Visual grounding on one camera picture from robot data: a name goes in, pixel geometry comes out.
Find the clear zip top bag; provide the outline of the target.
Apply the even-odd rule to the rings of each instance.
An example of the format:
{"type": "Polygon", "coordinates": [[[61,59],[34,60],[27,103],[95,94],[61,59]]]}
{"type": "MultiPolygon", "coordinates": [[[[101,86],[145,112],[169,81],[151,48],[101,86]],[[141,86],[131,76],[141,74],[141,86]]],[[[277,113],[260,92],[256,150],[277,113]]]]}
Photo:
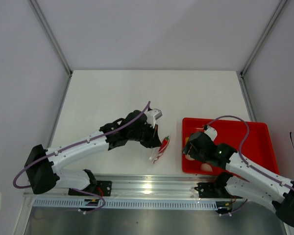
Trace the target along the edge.
{"type": "Polygon", "coordinates": [[[155,165],[159,162],[162,156],[167,151],[169,145],[171,144],[172,134],[169,132],[166,135],[160,136],[160,146],[157,146],[152,149],[151,154],[148,158],[148,166],[154,168],[155,165]]]}

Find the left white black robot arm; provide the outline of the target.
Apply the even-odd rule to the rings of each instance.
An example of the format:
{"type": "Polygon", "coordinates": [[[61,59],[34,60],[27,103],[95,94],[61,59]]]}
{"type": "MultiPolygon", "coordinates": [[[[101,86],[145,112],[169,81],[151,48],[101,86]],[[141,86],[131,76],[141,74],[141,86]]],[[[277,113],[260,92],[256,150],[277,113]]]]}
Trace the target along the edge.
{"type": "Polygon", "coordinates": [[[71,196],[99,194],[103,187],[92,171],[69,170],[66,166],[85,157],[124,146],[128,141],[139,142],[150,149],[160,147],[156,121],[161,116],[162,112],[158,109],[148,109],[143,113],[135,110],[126,118],[107,123],[78,142],[49,149],[42,145],[33,147],[24,165],[33,193],[39,195],[54,188],[67,188],[71,196]]]}

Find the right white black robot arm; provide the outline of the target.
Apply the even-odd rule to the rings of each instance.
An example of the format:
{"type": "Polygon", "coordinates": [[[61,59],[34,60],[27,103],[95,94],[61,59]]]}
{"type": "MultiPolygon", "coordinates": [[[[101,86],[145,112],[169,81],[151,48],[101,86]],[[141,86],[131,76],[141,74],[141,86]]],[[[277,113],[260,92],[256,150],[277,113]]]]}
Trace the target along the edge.
{"type": "Polygon", "coordinates": [[[218,197],[230,194],[251,200],[294,228],[294,180],[265,169],[228,144],[214,144],[206,132],[191,134],[182,152],[224,170],[214,185],[218,197]]]}

